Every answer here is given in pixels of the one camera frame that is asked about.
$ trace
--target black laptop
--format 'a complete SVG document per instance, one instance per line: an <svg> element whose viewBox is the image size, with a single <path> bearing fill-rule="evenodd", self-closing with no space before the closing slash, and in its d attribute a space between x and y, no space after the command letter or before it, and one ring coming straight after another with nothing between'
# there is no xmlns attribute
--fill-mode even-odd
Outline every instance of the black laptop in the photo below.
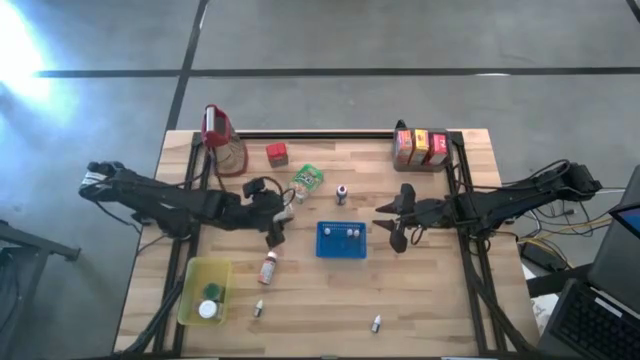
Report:
<svg viewBox="0 0 640 360"><path fill-rule="evenodd" d="M640 166L586 281L572 279L538 343L548 355L640 360Z"/></svg>

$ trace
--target blue plastic container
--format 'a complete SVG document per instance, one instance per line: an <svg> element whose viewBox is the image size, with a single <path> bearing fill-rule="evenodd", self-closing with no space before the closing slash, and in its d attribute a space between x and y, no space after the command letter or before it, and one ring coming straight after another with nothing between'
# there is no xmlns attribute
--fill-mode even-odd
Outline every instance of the blue plastic container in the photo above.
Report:
<svg viewBox="0 0 640 360"><path fill-rule="evenodd" d="M347 236L347 230L360 231L358 237ZM320 221L316 228L316 256L331 259L366 259L367 227L365 223Z"/></svg>

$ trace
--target red block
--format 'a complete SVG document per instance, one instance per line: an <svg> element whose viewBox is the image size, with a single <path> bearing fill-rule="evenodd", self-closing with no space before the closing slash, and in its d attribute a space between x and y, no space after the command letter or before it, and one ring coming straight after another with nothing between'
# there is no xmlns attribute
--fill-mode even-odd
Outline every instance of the red block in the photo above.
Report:
<svg viewBox="0 0 640 360"><path fill-rule="evenodd" d="M267 145L267 158L271 167L284 166L289 163L287 146L284 143Z"/></svg>

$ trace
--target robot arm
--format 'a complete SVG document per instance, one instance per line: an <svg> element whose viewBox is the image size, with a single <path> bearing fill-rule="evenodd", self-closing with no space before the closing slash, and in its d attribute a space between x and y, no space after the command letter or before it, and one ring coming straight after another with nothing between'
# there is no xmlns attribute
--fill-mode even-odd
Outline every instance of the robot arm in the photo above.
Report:
<svg viewBox="0 0 640 360"><path fill-rule="evenodd" d="M488 237L510 218L555 200L585 201L602 189L584 165L566 161L563 165L492 192L467 192L440 199L415 201L410 184L402 184L393 202L377 212L397 214L394 220L378 224L391 231L391 247L402 253L407 249L404 230L412 227L459 228L474 238Z"/></svg>
<svg viewBox="0 0 640 360"><path fill-rule="evenodd" d="M256 178L243 186L248 205L240 195L222 190L185 190L150 179L119 162L91 162L80 186L80 196L93 202L118 202L132 209L132 217L145 223L157 222L173 238L191 235L198 223L223 230L255 229L268 231L267 244L273 248L284 242L283 225L273 217L284 210L280 194L265 188Z"/></svg>

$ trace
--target wooden table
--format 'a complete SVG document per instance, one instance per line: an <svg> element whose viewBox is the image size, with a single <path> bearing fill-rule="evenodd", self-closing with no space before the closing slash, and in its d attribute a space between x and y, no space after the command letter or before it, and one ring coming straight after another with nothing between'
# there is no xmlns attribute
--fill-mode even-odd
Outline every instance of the wooden table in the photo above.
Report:
<svg viewBox="0 0 640 360"><path fill-rule="evenodd" d="M499 185L489 133L462 130L474 183ZM193 132L167 133L156 177L184 180ZM265 233L225 232L203 227L198 256L233 261L235 289L227 322L219 327L187 327L183 356L438 356L475 355L460 248L454 230L428 230L417 246L398 255L389 246L389 232L373 226L388 219L374 209L413 184L417 198L448 194L444 172L398 173L391 165L390 140L284 140L290 163L271 169L265 146L276 140L248 140L248 171L225 179L227 190L241 193L241 184L269 175L286 184L304 164L325 173L325 183L295 208L287 224L283 254L271 285L257 282L267 247ZM216 188L215 177L209 179ZM349 188L346 206L335 205L339 184ZM362 221L367 224L366 260L326 260L315 257L316 222ZM141 245L155 239L158 229L145 229ZM115 349L126 348L147 325L160 305L170 241L141 254L133 269ZM538 331L513 237L492 238L489 252L500 306L529 342ZM253 308L263 299L260 319ZM382 317L378 334L370 331ZM488 312L483 319L493 343ZM173 339L175 309L166 343Z"/></svg>

